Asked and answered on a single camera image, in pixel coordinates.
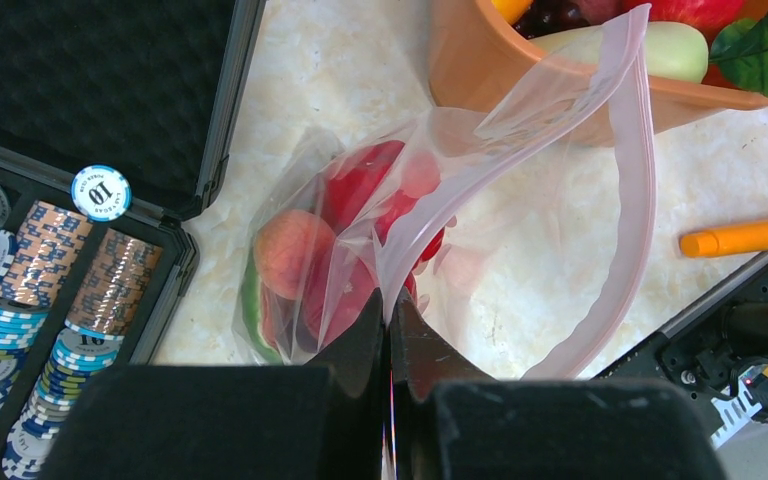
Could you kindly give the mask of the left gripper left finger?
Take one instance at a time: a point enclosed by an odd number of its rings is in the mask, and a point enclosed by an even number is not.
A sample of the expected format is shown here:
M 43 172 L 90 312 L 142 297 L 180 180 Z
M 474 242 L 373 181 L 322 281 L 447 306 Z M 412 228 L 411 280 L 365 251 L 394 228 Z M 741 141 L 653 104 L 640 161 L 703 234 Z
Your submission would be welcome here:
M 44 479 L 377 479 L 382 298 L 295 366 L 114 366 L 92 380 Z

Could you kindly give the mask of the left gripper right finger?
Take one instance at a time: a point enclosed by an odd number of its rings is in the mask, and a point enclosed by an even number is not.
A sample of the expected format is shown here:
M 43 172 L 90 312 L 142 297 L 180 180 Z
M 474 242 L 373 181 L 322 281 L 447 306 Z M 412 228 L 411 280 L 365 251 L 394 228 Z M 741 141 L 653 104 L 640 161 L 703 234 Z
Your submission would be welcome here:
M 402 291 L 390 322 L 397 479 L 722 479 L 689 401 L 649 379 L 496 380 Z

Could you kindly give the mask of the clear zip top bag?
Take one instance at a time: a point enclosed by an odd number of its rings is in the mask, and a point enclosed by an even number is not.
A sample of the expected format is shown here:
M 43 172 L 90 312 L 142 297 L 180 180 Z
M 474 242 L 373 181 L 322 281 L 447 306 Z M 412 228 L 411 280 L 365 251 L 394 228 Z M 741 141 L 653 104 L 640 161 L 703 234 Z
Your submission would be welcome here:
M 249 224 L 247 260 L 275 215 L 300 209 L 323 219 L 330 169 L 367 146 L 405 146 L 354 221 L 333 230 L 333 246 L 309 264 L 297 300 L 261 280 L 269 303 L 263 333 L 284 364 L 310 361 L 344 333 L 321 347 L 337 301 L 330 288 L 319 340 L 302 318 L 313 263 L 330 253 L 338 280 L 364 263 L 387 324 L 400 291 L 416 280 L 422 317 L 484 372 L 578 376 L 626 315 L 653 237 L 654 131 L 643 47 L 650 11 L 641 5 L 604 23 L 596 64 L 549 53 L 489 112 L 434 107 L 353 147 L 326 130 L 299 143 Z M 397 190 L 419 199 L 415 213 L 427 225 L 404 231 L 406 216 L 382 246 L 374 224 Z M 413 270 L 422 242 L 441 227 L 442 248 Z

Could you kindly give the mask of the red toy bell pepper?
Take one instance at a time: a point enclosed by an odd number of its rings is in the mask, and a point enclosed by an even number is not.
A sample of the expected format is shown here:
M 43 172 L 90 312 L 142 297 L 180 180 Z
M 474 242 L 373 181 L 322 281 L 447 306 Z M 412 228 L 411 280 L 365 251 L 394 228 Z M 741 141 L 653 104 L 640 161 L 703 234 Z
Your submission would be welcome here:
M 383 213 L 376 219 L 374 224 L 375 232 L 382 246 L 387 244 L 393 225 L 406 216 L 409 219 L 403 221 L 401 226 L 404 231 L 410 228 L 412 233 L 417 233 L 421 226 L 427 225 L 427 219 L 424 217 L 420 218 L 415 213 L 418 202 L 418 198 L 409 196 L 404 190 L 397 190 L 383 202 Z M 423 249 L 413 263 L 413 270 L 421 264 L 432 260 L 438 254 L 443 246 L 445 232 L 446 227 L 441 227 L 430 240 L 422 242 Z

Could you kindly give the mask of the red toy tomato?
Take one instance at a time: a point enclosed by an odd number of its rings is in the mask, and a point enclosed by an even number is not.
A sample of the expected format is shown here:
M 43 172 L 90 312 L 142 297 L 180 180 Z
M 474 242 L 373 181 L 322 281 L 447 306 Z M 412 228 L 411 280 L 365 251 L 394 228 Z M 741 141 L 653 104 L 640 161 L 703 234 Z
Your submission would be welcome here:
M 322 216 L 336 233 L 354 221 L 404 146 L 402 141 L 388 140 L 364 147 L 326 173 Z

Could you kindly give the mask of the toy watermelon slice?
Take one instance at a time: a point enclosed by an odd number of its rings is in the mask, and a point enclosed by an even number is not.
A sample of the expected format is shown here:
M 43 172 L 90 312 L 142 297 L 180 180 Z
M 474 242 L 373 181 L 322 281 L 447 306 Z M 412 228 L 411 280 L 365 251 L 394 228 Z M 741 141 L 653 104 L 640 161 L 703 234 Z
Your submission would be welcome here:
M 284 364 L 285 361 L 279 349 L 270 343 L 263 333 L 269 303 L 264 303 L 262 300 L 262 287 L 254 257 L 250 254 L 239 289 L 238 305 L 241 319 L 237 331 L 253 350 L 257 363 Z

